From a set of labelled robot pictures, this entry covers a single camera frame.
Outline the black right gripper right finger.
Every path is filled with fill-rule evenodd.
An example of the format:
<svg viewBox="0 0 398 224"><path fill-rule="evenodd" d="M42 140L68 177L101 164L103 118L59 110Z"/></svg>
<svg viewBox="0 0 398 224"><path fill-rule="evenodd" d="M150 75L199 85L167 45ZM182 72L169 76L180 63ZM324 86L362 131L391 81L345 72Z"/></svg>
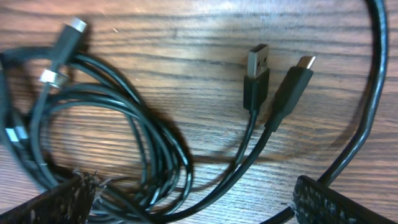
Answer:
<svg viewBox="0 0 398 224"><path fill-rule="evenodd" d="M282 223L294 217L308 224L397 224L305 175L296 181L292 202Z"/></svg>

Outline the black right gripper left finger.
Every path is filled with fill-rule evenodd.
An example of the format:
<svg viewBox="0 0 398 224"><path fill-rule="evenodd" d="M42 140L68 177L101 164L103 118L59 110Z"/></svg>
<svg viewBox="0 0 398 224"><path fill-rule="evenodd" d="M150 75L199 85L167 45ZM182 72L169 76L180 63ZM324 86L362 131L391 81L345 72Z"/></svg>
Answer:
<svg viewBox="0 0 398 224"><path fill-rule="evenodd" d="M86 224L99 188L95 174L75 173L70 180L1 214L1 224Z"/></svg>

